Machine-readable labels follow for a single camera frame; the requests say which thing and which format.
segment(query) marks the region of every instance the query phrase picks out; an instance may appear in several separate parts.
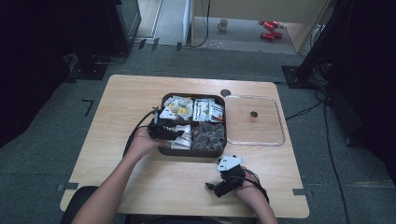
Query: red object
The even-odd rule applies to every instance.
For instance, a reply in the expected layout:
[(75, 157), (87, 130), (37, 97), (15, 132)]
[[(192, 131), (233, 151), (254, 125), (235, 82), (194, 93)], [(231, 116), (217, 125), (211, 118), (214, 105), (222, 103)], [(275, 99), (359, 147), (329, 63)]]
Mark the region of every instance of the red object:
[(267, 34), (267, 33), (262, 33), (260, 37), (268, 40), (273, 40), (275, 38), (272, 34)]
[(279, 27), (279, 22), (277, 21), (269, 21), (275, 28)]
[(265, 28), (267, 28), (267, 30), (269, 30), (271, 32), (273, 32), (275, 30), (275, 26), (273, 24), (271, 24), (271, 22), (269, 22), (269, 21), (265, 21), (262, 25)]
[(280, 32), (272, 32), (271, 35), (273, 35), (275, 38), (282, 38), (283, 34)]

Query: wire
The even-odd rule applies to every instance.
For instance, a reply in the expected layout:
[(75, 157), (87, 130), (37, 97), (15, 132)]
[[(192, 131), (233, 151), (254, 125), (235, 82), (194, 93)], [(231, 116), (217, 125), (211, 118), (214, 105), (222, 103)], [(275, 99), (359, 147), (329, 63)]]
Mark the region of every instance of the wire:
[(297, 89), (300, 89), (302, 87), (302, 85), (299, 84), (299, 83), (288, 83), (288, 82), (283, 82), (283, 81), (275, 81), (273, 83), (276, 84), (276, 85), (283, 84), (283, 85), (287, 85), (287, 86), (289, 86), (291, 88), (294, 87), (294, 88), (297, 88)]
[[(314, 43), (313, 44), (315, 44), (317, 42), (317, 39), (320, 36), (320, 34), (322, 33), (324, 27), (326, 27), (326, 25), (320, 25), (319, 26), (319, 29), (318, 29), (317, 33), (315, 34)], [(312, 33), (311, 33), (311, 38), (309, 40), (309, 45), (311, 46), (311, 48), (312, 48), (313, 44), (312, 44)]]
[[(321, 92), (325, 96), (325, 99), (320, 99), (320, 97), (318, 96), (318, 92)], [(315, 92), (315, 97), (322, 103), (325, 103), (327, 98), (329, 98), (327, 92), (323, 88), (320, 88), (317, 90), (317, 92)]]
[[(347, 16), (347, 21), (346, 21), (346, 32), (345, 32), (345, 35), (344, 35), (344, 43), (343, 43), (343, 47), (341, 47), (341, 49), (343, 49), (344, 46), (347, 44), (347, 33), (348, 33), (348, 29), (349, 29), (350, 16), (351, 16), (351, 14), (352, 14), (352, 9), (353, 9), (353, 7), (354, 7), (354, 4), (355, 4), (355, 0), (352, 0), (352, 3), (351, 3), (350, 8), (349, 8), (348, 16)], [(337, 56), (327, 57), (327, 58), (321, 58), (321, 59), (314, 60), (311, 64), (309, 64), (309, 67), (311, 67), (311, 65), (312, 65), (312, 66), (315, 66), (315, 65), (318, 64), (320, 61), (333, 60), (333, 59), (335, 59), (336, 57), (337, 57)]]
[(245, 171), (248, 172), (248, 173), (250, 173), (251, 175), (253, 175), (254, 178), (256, 178), (257, 183), (260, 184), (260, 179), (259, 179), (259, 177), (258, 177), (256, 174), (254, 174), (253, 171), (251, 171), (251, 170), (249, 170), (249, 169), (245, 169)]
[(338, 188), (339, 188), (340, 193), (341, 193), (341, 200), (343, 201), (344, 213), (346, 215), (346, 224), (349, 224), (349, 214), (348, 214), (348, 211), (347, 211), (346, 197), (344, 195), (344, 190), (343, 190), (343, 188), (341, 186), (340, 176), (339, 176), (339, 174), (337, 172), (337, 169), (335, 168), (334, 158), (332, 157), (332, 148), (331, 148), (331, 145), (330, 145), (329, 123), (327, 121), (327, 106), (326, 106), (326, 104), (324, 104), (323, 114), (324, 114), (324, 122), (325, 122), (325, 126), (326, 126), (327, 149), (329, 151), (330, 160), (332, 162), (332, 169), (334, 170), (335, 178), (337, 179), (337, 185), (338, 185)]
[(267, 190), (264, 189), (264, 188), (262, 187), (262, 185), (260, 185), (259, 183), (255, 182), (255, 181), (253, 181), (253, 180), (251, 180), (251, 179), (247, 179), (247, 178), (240, 177), (240, 176), (235, 176), (235, 175), (227, 175), (227, 176), (224, 176), (224, 179), (229, 179), (229, 178), (245, 180), (245, 181), (247, 181), (247, 182), (249, 182), (249, 183), (252, 183), (252, 184), (254, 185), (254, 187), (256, 187), (259, 191), (262, 192), (262, 194), (264, 195), (264, 197), (265, 197), (265, 199), (267, 200), (267, 202), (270, 203), (270, 199), (268, 198)]
[(122, 58), (120, 58), (119, 60), (115, 61), (115, 62), (108, 62), (108, 63), (96, 63), (96, 64), (114, 64), (114, 63), (119, 63), (120, 61), (122, 61), (126, 56), (126, 53), (124, 53), (122, 55)]
[(209, 13), (210, 13), (210, 0), (209, 0), (209, 2), (208, 2), (208, 4), (207, 4), (206, 24), (205, 24), (204, 17), (202, 17), (202, 20), (203, 20), (203, 22), (204, 22), (204, 27), (206, 28), (206, 36), (205, 36), (204, 40), (203, 40), (202, 43), (199, 44), (199, 45), (196, 45), (196, 46), (185, 46), (185, 47), (199, 48), (199, 47), (201, 47), (204, 43), (206, 43), (206, 41), (209, 39)]
[(313, 108), (317, 107), (318, 105), (321, 105), (322, 103), (323, 102), (319, 101), (317, 104), (315, 104), (315, 105), (313, 105), (311, 107), (308, 107), (307, 109), (304, 109), (302, 111), (299, 111), (296, 114), (286, 118), (286, 120), (293, 119), (293, 118), (299, 117), (301, 115), (305, 115), (305, 114), (309, 113)]
[(123, 152), (123, 154), (122, 154), (122, 157), (124, 157), (125, 154), (128, 152), (128, 149), (129, 149), (129, 147), (131, 146), (132, 140), (134, 139), (134, 134), (137, 132), (137, 130), (138, 130), (139, 128), (147, 127), (147, 126), (140, 126), (140, 125), (143, 123), (143, 121), (145, 121), (146, 118), (147, 118), (148, 116), (150, 116), (151, 114), (155, 114), (157, 111), (158, 111), (158, 107), (156, 107), (156, 108), (153, 109), (152, 111), (148, 112), (147, 115), (145, 115), (145, 117), (143, 117), (143, 118), (137, 123), (137, 125), (134, 127), (134, 130), (132, 131), (131, 135), (129, 135), (129, 137), (128, 137), (128, 141), (126, 142), (125, 149), (124, 149), (124, 152)]
[(311, 79), (311, 82), (315, 81), (317, 85), (321, 87), (327, 86), (329, 82), (324, 77), (328, 73), (330, 67), (332, 67), (331, 63), (317, 63), (312, 73), (315, 79)]

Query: wrist-mounted device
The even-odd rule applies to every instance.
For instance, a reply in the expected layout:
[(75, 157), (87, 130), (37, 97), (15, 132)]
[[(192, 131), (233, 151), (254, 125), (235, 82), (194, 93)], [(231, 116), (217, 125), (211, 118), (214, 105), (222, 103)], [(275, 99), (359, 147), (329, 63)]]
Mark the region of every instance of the wrist-mounted device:
[(126, 152), (129, 149), (129, 146), (134, 139), (134, 134), (136, 133), (137, 129), (140, 128), (140, 125), (146, 118), (150, 115), (154, 115), (154, 118), (151, 120), (151, 123), (148, 125), (148, 134), (153, 139), (162, 139), (162, 140), (175, 140), (179, 136), (181, 136), (184, 132), (178, 131), (175, 132), (172, 130), (173, 127), (176, 127), (176, 124), (170, 119), (161, 119), (159, 118), (159, 114), (161, 114), (162, 110), (159, 107), (153, 107), (153, 110), (148, 112), (145, 117), (143, 117), (139, 123), (134, 127), (131, 135), (128, 137), (128, 141), (125, 145), (125, 149), (123, 152), (122, 157), (125, 156)]
[[(219, 159), (218, 171), (220, 171), (220, 177), (223, 179), (217, 185), (205, 183), (209, 189), (215, 191), (215, 194), (218, 197), (221, 197), (234, 189), (238, 189), (242, 187), (244, 181), (252, 183), (259, 191), (262, 192), (267, 202), (270, 202), (270, 199), (267, 195), (267, 190), (262, 187), (260, 184), (259, 177), (254, 174), (249, 169), (243, 169), (240, 163), (243, 161), (241, 158), (233, 157), (223, 157), (223, 159)], [(246, 178), (246, 172), (253, 175), (256, 181), (252, 181)]]

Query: clear plastic lid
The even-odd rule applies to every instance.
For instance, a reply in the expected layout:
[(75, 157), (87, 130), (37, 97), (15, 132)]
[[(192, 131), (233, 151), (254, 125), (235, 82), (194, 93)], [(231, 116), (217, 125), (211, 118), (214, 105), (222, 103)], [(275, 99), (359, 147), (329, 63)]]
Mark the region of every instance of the clear plastic lid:
[(277, 103), (265, 96), (224, 98), (230, 144), (279, 147), (285, 142)]

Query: dark brown tray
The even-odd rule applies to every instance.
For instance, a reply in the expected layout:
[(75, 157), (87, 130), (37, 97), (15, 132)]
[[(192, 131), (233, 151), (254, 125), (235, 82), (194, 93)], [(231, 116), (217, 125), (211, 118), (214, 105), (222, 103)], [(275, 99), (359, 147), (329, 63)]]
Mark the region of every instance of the dark brown tray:
[[(193, 149), (172, 149), (170, 147), (159, 147), (160, 152), (165, 156), (182, 156), (182, 157), (207, 157), (207, 158), (216, 158), (220, 157), (224, 148), (227, 145), (227, 127), (226, 127), (226, 114), (225, 114), (225, 102), (223, 98), (217, 95), (204, 95), (204, 94), (192, 94), (192, 93), (168, 93), (163, 97), (163, 101), (161, 103), (162, 109), (164, 109), (163, 103), (172, 96), (181, 96), (181, 97), (191, 97), (194, 99), (205, 99), (205, 98), (213, 98), (215, 99), (215, 103), (221, 105), (223, 107), (223, 122), (224, 125), (224, 143), (221, 150), (193, 150)], [(180, 125), (190, 124), (191, 127), (198, 126), (198, 121), (190, 120), (182, 120)]]

